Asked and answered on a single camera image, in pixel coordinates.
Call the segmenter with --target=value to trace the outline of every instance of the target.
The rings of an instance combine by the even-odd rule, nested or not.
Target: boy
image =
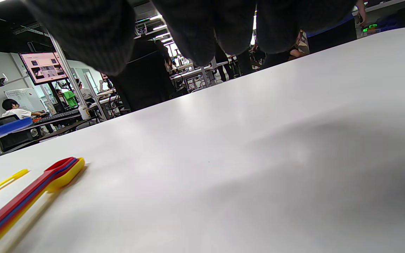
[[[85,102],[94,103],[95,100],[91,94],[90,89],[84,88],[82,82],[79,81],[79,78],[76,78],[76,82],[79,84],[79,90],[81,90],[82,96],[84,97]]]
[[[24,119],[32,116],[40,116],[44,113],[44,112],[29,112],[27,110],[21,109],[18,102],[16,102],[13,99],[4,100],[2,107],[4,110],[6,110],[6,112],[3,113],[1,117],[6,117],[15,114],[18,116],[19,119]]]

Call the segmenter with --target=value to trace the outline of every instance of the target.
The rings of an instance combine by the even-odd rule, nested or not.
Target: sleeve
[[[130,59],[135,13],[126,0],[24,0],[63,50],[105,74]]]
[[[32,112],[29,112],[29,111],[27,111],[27,110],[24,110],[24,109],[16,109],[16,112],[14,112],[16,115],[21,115],[21,117],[22,118],[20,118],[20,119],[23,119],[23,118],[26,118],[26,117],[32,117]]]

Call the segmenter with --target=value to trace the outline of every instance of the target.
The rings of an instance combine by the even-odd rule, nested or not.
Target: blue plastic strip
[[[29,196],[27,196],[19,205],[17,205],[16,208],[14,208],[9,214],[7,214],[6,217],[4,217],[4,219],[2,219],[0,221],[0,227],[2,227],[10,218],[11,216],[13,216],[14,214],[16,214],[18,212],[19,209],[21,209],[24,204],[28,203],[28,201],[30,199],[32,199],[33,197],[35,197],[37,195],[37,193],[44,189],[46,187],[46,185],[51,181],[52,178],[54,178],[55,175],[57,175],[58,173],[63,172],[64,170],[68,169],[71,165],[74,164],[74,162],[77,161],[77,158],[74,158],[71,162],[69,162],[69,164],[67,164],[63,169],[56,171],[55,173],[53,173],[45,182],[43,182],[39,187],[37,187],[37,189],[35,189],[31,194],[29,194]]]
[[[21,130],[32,124],[32,119],[27,117],[21,120],[15,120],[4,125],[0,125],[0,136]]]

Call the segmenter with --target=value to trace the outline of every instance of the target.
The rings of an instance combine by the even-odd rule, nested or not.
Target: monitor
[[[101,77],[103,78],[104,81],[109,79],[109,77],[106,74],[101,73]]]
[[[58,60],[53,52],[19,53],[19,55],[34,85],[67,78],[61,66],[62,61]]]

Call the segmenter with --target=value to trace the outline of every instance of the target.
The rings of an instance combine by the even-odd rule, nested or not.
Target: keyboard
[[[45,123],[45,122],[49,122],[49,121],[53,121],[53,120],[56,120],[56,119],[77,115],[77,114],[80,114],[78,109],[74,109],[74,110],[69,111],[69,112],[57,113],[57,114],[54,114],[52,116],[43,117],[39,121],[35,122],[35,124],[41,124],[41,123]]]

